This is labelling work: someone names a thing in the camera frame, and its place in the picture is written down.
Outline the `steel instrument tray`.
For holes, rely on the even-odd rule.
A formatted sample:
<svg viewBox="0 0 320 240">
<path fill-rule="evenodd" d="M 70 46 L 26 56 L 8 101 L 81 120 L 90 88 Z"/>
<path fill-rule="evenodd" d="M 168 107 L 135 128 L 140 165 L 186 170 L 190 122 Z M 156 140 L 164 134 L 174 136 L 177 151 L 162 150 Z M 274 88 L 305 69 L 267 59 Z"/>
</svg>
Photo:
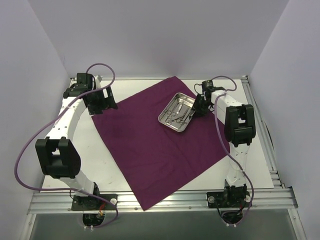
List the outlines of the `steel instrument tray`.
<svg viewBox="0 0 320 240">
<path fill-rule="evenodd" d="M 174 97 L 169 101 L 169 103 L 167 104 L 167 106 L 163 109 L 163 111 L 160 113 L 160 115 L 158 116 L 158 121 L 165 125 L 166 127 L 181 133 L 183 131 L 186 130 L 187 126 L 189 125 L 189 123 L 191 122 L 193 116 L 194 116 L 194 111 L 192 110 L 192 113 L 186 118 L 186 123 L 185 124 L 179 124 L 176 122 L 172 122 L 170 125 L 165 124 L 165 121 L 167 119 L 167 117 L 169 115 L 171 115 L 173 113 L 173 110 L 175 109 L 175 106 L 177 104 L 177 101 L 183 101 L 183 102 L 189 102 L 194 104 L 195 99 L 184 94 L 181 92 L 178 92 L 174 95 Z"/>
</svg>

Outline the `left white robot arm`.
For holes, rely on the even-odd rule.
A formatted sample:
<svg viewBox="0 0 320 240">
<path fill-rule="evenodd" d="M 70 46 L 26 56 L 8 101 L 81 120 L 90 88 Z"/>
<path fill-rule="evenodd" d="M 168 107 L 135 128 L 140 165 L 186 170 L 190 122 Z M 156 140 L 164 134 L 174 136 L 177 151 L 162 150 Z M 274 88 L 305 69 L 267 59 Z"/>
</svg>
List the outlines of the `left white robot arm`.
<svg viewBox="0 0 320 240">
<path fill-rule="evenodd" d="M 75 83 L 63 93 L 59 119 L 46 137 L 35 143 L 42 173 L 76 189 L 77 196 L 83 197 L 83 204 L 90 210 L 100 206 L 99 189 L 81 171 L 81 157 L 72 140 L 85 110 L 94 116 L 118 108 L 111 87 L 103 88 L 101 82 L 100 75 L 78 73 Z"/>
</svg>

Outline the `steel forceps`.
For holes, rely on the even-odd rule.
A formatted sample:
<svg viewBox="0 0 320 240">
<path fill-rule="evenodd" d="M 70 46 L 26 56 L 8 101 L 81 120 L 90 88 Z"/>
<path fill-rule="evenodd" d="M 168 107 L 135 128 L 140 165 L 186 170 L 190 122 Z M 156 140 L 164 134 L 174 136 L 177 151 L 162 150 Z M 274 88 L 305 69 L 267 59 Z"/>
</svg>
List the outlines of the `steel forceps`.
<svg viewBox="0 0 320 240">
<path fill-rule="evenodd" d="M 175 117 L 175 121 L 184 121 L 191 113 L 193 110 L 193 104 L 190 102 L 183 102 L 183 106 L 179 112 L 179 114 Z"/>
</svg>

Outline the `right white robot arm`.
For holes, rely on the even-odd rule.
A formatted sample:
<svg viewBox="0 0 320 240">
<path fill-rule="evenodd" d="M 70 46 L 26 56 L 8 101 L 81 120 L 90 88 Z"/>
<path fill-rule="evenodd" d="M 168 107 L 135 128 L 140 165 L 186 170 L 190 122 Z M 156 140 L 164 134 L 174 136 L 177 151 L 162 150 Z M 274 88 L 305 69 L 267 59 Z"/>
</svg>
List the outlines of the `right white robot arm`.
<svg viewBox="0 0 320 240">
<path fill-rule="evenodd" d="M 198 93 L 192 106 L 195 117 L 202 117 L 213 112 L 217 134 L 224 150 L 227 150 L 223 139 L 229 143 L 227 156 L 229 169 L 225 179 L 223 203 L 234 206 L 240 197 L 248 197 L 247 183 L 251 181 L 245 173 L 247 155 L 250 145 L 256 136 L 254 107 L 234 99 L 230 89 L 214 86 L 213 80 L 200 84 L 202 93 Z M 220 132 L 218 120 L 224 121 L 223 133 Z"/>
</svg>

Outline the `purple surgical cloth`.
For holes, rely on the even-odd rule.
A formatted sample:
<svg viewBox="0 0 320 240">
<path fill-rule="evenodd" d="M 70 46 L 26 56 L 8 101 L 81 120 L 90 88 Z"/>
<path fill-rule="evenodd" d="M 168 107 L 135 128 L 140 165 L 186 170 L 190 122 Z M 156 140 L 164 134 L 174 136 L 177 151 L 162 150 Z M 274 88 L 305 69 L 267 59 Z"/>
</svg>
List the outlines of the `purple surgical cloth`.
<svg viewBox="0 0 320 240">
<path fill-rule="evenodd" d="M 143 210 L 162 201 L 226 156 L 215 117 L 193 118 L 176 132 L 158 121 L 177 93 L 191 90 L 173 76 L 92 117 L 105 146 Z"/>
</svg>

